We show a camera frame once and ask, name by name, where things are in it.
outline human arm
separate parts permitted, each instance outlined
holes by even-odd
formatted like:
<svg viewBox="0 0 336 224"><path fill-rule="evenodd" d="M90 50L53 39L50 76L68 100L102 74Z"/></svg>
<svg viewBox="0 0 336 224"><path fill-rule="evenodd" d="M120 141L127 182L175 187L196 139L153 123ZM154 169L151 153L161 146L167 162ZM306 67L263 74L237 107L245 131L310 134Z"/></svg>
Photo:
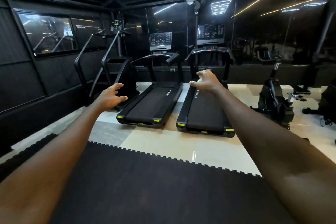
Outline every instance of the human arm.
<svg viewBox="0 0 336 224"><path fill-rule="evenodd" d="M127 99L116 96L122 86L116 83L104 90L69 127L0 184L1 223L48 223L98 116Z"/></svg>
<svg viewBox="0 0 336 224"><path fill-rule="evenodd" d="M288 211L302 223L334 223L336 164L301 137L255 112L209 70L199 90L216 96L239 140Z"/></svg>

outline stair climber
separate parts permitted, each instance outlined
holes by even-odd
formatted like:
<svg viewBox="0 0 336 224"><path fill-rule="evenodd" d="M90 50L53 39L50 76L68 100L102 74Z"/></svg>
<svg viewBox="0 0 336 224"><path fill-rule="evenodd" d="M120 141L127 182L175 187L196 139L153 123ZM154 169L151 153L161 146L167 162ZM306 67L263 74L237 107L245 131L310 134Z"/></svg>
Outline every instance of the stair climber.
<svg viewBox="0 0 336 224"><path fill-rule="evenodd" d="M92 103L103 90L112 86L114 83L123 83L124 86L118 91L117 96L127 96L127 101L124 101L117 105L115 108L120 111L123 109L129 102L139 95L137 91L137 78L136 70L131 66L133 60L132 57L122 56L120 50L120 41L121 37L125 35L130 35L130 33L118 30L113 31L113 34L105 34L105 30L101 30L95 34L92 34L84 45L82 51L79 53L78 57L75 60L75 69L78 73L79 79L82 83L82 86L89 98L89 103ZM93 37L102 37L102 38L113 38L112 43L110 44L106 54L104 55L101 61L101 69L99 70L96 78L93 81L91 88L89 88L85 75L82 71L80 60L83 53L85 52L87 45ZM118 57L110 58L110 52L115 42L118 42Z"/></svg>

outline treadmill display screen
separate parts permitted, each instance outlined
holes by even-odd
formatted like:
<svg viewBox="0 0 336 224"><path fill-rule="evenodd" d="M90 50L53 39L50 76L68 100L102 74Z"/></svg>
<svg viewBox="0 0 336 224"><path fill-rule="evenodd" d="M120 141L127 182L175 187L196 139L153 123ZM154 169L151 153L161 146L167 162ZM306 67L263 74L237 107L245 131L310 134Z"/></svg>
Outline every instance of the treadmill display screen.
<svg viewBox="0 0 336 224"><path fill-rule="evenodd" d="M150 35L150 50L170 50L172 32L155 33Z"/></svg>
<svg viewBox="0 0 336 224"><path fill-rule="evenodd" d="M197 44L223 44L224 26L218 25L198 25L197 26Z"/></svg>

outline tile floor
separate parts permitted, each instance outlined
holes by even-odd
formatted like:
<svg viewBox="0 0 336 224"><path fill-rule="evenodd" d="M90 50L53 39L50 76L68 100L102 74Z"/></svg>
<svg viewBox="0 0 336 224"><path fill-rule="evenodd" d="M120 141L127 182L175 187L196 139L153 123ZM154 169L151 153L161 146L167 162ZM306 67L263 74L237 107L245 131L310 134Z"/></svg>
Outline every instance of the tile floor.
<svg viewBox="0 0 336 224"><path fill-rule="evenodd" d="M138 90L144 91L151 83L138 83ZM259 92L262 85L229 85L229 90L248 106L257 107ZM282 86L284 97L292 92L291 86ZM196 163L207 164L230 170L243 171L245 173L259 174L258 168L246 152L237 136L233 138L195 135L181 133L176 128L176 120L186 97L189 84L185 83L183 92L170 116L166 126L162 129L136 127L122 125L116 120L117 111L103 112L97 119L90 141L107 145L120 146L126 149L134 149L161 156L188 160ZM321 97L321 89L312 89L312 94L305 96L306 102L295 101L294 120L291 123L293 133L300 137L309 138L311 144L321 150L326 156L336 162L336 126L322 127L320 117L304 115L302 108L317 108ZM65 116L57 122L49 125L41 131L31 135L23 141L12 146L13 151L2 158L0 163L11 158L50 133L59 134L65 129L82 111L84 107Z"/></svg>

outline wall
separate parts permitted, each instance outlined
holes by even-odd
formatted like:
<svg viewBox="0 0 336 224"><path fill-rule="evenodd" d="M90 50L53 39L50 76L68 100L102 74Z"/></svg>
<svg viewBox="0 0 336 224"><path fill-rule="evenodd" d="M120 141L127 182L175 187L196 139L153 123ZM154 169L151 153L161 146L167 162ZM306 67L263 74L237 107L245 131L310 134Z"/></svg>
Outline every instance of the wall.
<svg viewBox="0 0 336 224"><path fill-rule="evenodd" d="M214 12L212 6L215 7L218 2L223 1L229 1L226 10ZM260 60L259 53L262 59L267 59L269 56L281 57L283 65L279 68L279 76L283 78L283 84L302 84L305 74L300 73L305 73L311 63L321 34L328 1L204 0L199 9L198 24L223 24L223 46L230 47L236 59L229 74L231 83L262 84L269 77L274 62ZM137 50L141 50L132 52L136 53L136 58L149 54L148 38L151 33L172 31L172 51L179 52L182 57L186 57L190 51L186 46L195 44L194 6L185 2L169 6L125 11L126 20L132 21L133 25L129 31L134 34L127 39L127 47L134 46ZM333 19L321 50L320 60L324 61L324 65L318 70L315 86L326 85L336 77L336 70L332 69L335 63L333 46L335 21L336 19ZM141 46L136 42L140 35ZM215 56L204 54L200 56L199 64L220 65L220 57L219 60L216 59ZM155 61L153 64L164 65ZM139 80L148 80L148 75L144 74L145 68L138 70L141 71ZM223 71L224 68L220 67L217 70ZM185 78L189 76L187 72L184 74Z"/></svg>
<svg viewBox="0 0 336 224"><path fill-rule="evenodd" d="M33 55L23 24L13 9L41 14L98 17L110 33L108 13L23 0L0 0L0 155L10 146L73 112L87 102L74 68L82 48L46 57ZM83 54L88 82L101 67L104 48Z"/></svg>

